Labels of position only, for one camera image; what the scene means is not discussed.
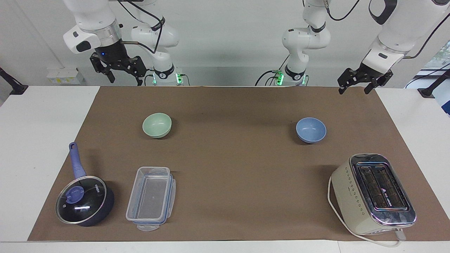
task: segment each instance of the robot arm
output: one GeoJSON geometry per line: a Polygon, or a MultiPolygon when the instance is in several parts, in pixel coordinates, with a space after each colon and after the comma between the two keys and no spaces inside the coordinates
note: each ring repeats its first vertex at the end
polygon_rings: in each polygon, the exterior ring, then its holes
{"type": "Polygon", "coordinates": [[[153,53],[144,48],[153,62],[153,69],[155,71],[154,83],[178,84],[179,71],[177,71],[177,68],[172,63],[171,55],[166,49],[178,45],[178,31],[166,24],[166,20],[158,8],[157,0],[144,0],[142,2],[136,2],[136,4],[157,16],[163,25],[163,29],[160,29],[161,24],[158,20],[139,11],[137,18],[142,21],[142,24],[133,27],[131,30],[131,38],[134,41],[139,41],[150,48],[155,48],[159,33],[161,33],[156,52],[153,53]]]}
{"type": "Polygon", "coordinates": [[[339,93],[347,87],[368,82],[365,93],[377,86],[384,86],[392,77],[391,68],[414,47],[441,19],[450,0],[384,0],[384,10],[378,16],[372,11],[374,0],[369,4],[372,18],[382,30],[369,48],[357,70],[347,68],[338,78],[339,93]]]}
{"type": "MultiPolygon", "coordinates": [[[[75,17],[76,26],[64,34],[67,47],[75,54],[95,49],[91,55],[91,63],[98,73],[106,75],[113,83],[115,77],[111,70],[122,70],[136,78],[138,86],[142,84],[143,77],[147,72],[142,59],[139,56],[130,58],[127,54],[124,41],[120,31],[120,25],[111,10],[108,0],[63,0],[67,8],[75,17]]],[[[143,9],[154,13],[160,20],[138,12],[139,20],[144,24],[133,29],[132,37],[139,42],[142,41],[148,47],[155,47],[159,32],[162,31],[165,20],[155,7],[156,0],[120,0],[135,2],[143,9]]],[[[170,55],[164,47],[178,44],[178,34],[169,27],[164,26],[164,34],[161,34],[161,48],[154,54],[150,54],[156,73],[169,73],[173,67],[170,55]]],[[[167,74],[166,80],[175,74],[167,74]]]]}
{"type": "Polygon", "coordinates": [[[323,0],[306,0],[303,19],[309,26],[284,32],[283,45],[289,51],[289,59],[283,70],[283,83],[301,83],[309,62],[309,56],[303,52],[304,49],[321,49],[330,43],[331,35],[325,26],[326,18],[327,11],[323,0]]]}

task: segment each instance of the white table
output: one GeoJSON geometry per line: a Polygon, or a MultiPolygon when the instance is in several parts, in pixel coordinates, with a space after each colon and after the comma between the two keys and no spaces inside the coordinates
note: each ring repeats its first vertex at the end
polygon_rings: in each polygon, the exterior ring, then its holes
{"type": "MultiPolygon", "coordinates": [[[[0,252],[447,252],[447,242],[384,248],[328,240],[225,242],[26,242],[99,87],[31,86],[0,107],[0,252]]],[[[377,89],[450,216],[450,118],[416,90],[377,89]]]]}

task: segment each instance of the lid knob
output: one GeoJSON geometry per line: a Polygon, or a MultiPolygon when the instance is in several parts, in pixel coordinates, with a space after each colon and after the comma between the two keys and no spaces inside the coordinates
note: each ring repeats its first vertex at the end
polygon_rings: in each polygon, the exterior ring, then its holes
{"type": "Polygon", "coordinates": [[[72,188],[70,188],[66,192],[66,203],[68,204],[75,204],[76,202],[80,201],[84,196],[84,189],[83,187],[77,185],[72,188]]]}

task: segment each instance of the pan handle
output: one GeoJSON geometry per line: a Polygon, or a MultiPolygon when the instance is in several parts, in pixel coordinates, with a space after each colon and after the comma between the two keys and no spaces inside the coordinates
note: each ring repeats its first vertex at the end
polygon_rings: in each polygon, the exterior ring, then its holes
{"type": "Polygon", "coordinates": [[[78,146],[75,142],[69,144],[69,154],[75,178],[86,176],[86,172],[81,165],[80,155],[78,154],[78,146]]]}

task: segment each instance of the bowl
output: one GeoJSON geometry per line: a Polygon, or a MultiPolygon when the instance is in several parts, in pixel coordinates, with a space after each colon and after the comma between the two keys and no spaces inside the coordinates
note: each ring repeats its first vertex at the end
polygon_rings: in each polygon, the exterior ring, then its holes
{"type": "Polygon", "coordinates": [[[165,113],[154,113],[142,123],[142,130],[148,136],[159,139],[166,136],[172,127],[172,119],[165,113]]]}
{"type": "Polygon", "coordinates": [[[327,134],[325,124],[313,117],[306,117],[297,122],[297,136],[304,142],[313,144],[321,141],[327,134]]]}

